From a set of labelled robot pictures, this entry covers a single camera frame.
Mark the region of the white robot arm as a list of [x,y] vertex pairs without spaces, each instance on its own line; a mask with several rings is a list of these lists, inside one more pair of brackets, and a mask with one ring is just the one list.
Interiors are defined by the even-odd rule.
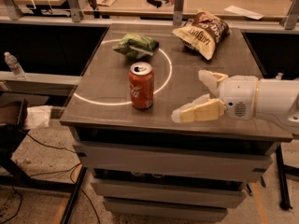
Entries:
[[209,89],[173,111],[175,123],[231,119],[264,119],[299,134],[299,81],[233,76],[201,70],[199,80]]

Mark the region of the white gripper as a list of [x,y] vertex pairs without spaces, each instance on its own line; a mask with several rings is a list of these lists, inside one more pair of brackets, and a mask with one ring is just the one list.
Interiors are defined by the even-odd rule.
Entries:
[[214,96],[220,94],[221,99],[211,98],[209,94],[196,98],[172,112],[171,119],[175,123],[215,120],[224,113],[231,119],[253,118],[254,99],[259,82],[257,77],[228,77],[226,74],[207,70],[200,70],[198,76],[209,91]]

